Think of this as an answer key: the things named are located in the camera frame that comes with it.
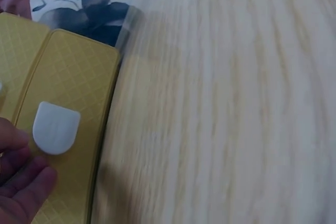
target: wood grain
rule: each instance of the wood grain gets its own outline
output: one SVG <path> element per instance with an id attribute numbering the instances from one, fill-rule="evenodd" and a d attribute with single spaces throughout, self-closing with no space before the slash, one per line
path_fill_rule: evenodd
<path id="1" fill-rule="evenodd" d="M 335 223 L 336 1 L 134 5 L 93 222 Z"/>

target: light wood surface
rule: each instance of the light wood surface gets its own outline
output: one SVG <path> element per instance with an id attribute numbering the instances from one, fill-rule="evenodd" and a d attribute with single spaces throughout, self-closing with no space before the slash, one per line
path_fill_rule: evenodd
<path id="1" fill-rule="evenodd" d="M 336 1 L 135 0 L 95 223 L 336 223 Z"/>

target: finger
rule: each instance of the finger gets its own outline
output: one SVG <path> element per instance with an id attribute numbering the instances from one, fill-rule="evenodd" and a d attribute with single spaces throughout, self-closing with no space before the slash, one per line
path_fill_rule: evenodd
<path id="1" fill-rule="evenodd" d="M 18 191 L 27 187 L 47 166 L 48 163 L 43 157 L 35 157 L 25 169 L 0 188 L 0 195 L 12 198 Z"/>
<path id="2" fill-rule="evenodd" d="M 31 184 L 14 195 L 13 200 L 20 204 L 27 215 L 29 223 L 50 195 L 56 184 L 56 180 L 56 170 L 46 167 Z"/>
<path id="3" fill-rule="evenodd" d="M 0 150 L 17 150 L 27 146 L 28 141 L 27 133 L 18 130 L 9 120 L 0 118 Z"/>
<path id="4" fill-rule="evenodd" d="M 7 13 L 10 13 L 10 14 L 14 14 L 14 15 L 17 15 L 17 11 L 16 11 L 16 6 L 15 5 L 9 5 L 5 11 Z"/>
<path id="5" fill-rule="evenodd" d="M 22 0 L 20 4 L 16 7 L 18 15 L 20 17 L 31 19 L 30 1 Z"/>
<path id="6" fill-rule="evenodd" d="M 30 149 L 28 146 L 19 150 L 6 152 L 1 157 L 0 185 L 16 174 L 29 160 Z"/>

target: yellow folding case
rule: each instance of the yellow folding case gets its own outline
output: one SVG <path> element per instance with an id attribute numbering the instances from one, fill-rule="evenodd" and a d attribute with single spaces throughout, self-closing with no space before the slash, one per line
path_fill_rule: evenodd
<path id="1" fill-rule="evenodd" d="M 74 145 L 42 153 L 58 184 L 33 223 L 89 223 L 103 128 L 117 75 L 115 48 L 10 14 L 0 14 L 0 116 L 32 135 L 37 108 L 47 101 L 81 113 Z"/>

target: blue leaf print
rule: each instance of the blue leaf print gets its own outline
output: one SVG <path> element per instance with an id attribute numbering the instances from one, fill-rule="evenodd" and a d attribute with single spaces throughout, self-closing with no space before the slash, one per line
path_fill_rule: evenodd
<path id="1" fill-rule="evenodd" d="M 38 10 L 41 10 L 42 8 L 44 8 L 46 6 L 46 4 L 43 4 L 43 5 L 40 5 L 40 6 L 36 6 L 34 9 L 33 9 L 33 12 L 37 12 Z"/>

